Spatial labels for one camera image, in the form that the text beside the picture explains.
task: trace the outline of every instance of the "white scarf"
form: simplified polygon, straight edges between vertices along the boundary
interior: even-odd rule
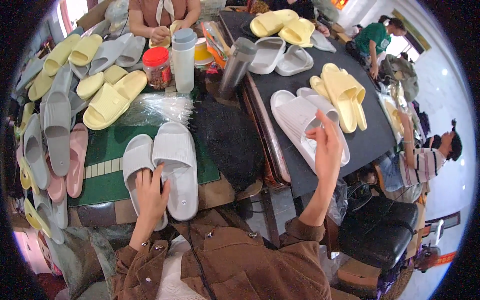
[[[162,18],[162,11],[164,7],[167,10],[167,12],[170,14],[171,22],[175,20],[175,13],[173,11],[172,0],[160,0],[156,8],[156,21],[158,22],[158,26],[160,26],[160,20]]]

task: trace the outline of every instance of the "metal thermos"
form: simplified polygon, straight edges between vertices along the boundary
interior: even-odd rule
[[[248,67],[255,58],[258,47],[250,40],[239,37],[232,46],[232,54],[228,58],[220,83],[219,96],[229,99],[235,92],[235,87],[245,76]]]

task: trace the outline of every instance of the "woman in green shirt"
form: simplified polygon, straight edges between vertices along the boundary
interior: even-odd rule
[[[370,75],[376,78],[378,76],[377,58],[392,41],[390,35],[404,36],[406,33],[402,20],[397,18],[390,19],[388,25],[384,25],[383,22],[372,23],[360,31],[350,42],[349,47],[355,50],[357,57],[371,57]]]

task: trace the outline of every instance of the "black table mat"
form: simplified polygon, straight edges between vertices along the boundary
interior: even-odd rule
[[[254,18],[253,15],[246,12],[220,12],[220,15],[234,40],[245,37],[255,41],[251,36],[246,35],[245,30],[241,28],[243,24]],[[392,129],[378,103],[375,88],[368,74],[345,52],[343,45],[333,39],[329,40],[337,49],[336,53],[320,51],[316,48],[305,48],[314,61],[313,68],[308,71],[290,77],[280,76],[276,72],[267,75],[252,74],[280,143],[292,181],[293,197],[314,191],[318,180],[300,152],[275,121],[270,109],[270,97],[278,90],[287,90],[296,94],[297,89],[310,87],[310,77],[320,76],[324,64],[331,62],[339,68],[346,69],[365,87],[366,92],[362,106],[367,119],[367,130],[361,131],[357,128],[355,132],[345,134],[350,150],[350,162],[340,169],[340,177],[358,170],[396,145]]]

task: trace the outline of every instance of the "pink slide sandal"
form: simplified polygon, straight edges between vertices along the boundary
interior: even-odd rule
[[[87,146],[88,129],[82,123],[78,123],[70,133],[70,168],[67,173],[67,192],[72,198],[77,198],[82,192]]]
[[[65,186],[65,179],[63,177],[55,175],[53,172],[52,164],[50,162],[50,155],[48,153],[45,155],[45,160],[47,161],[48,169],[50,170],[50,185],[47,188],[48,195],[53,202],[60,202],[65,197],[67,193],[67,187]]]

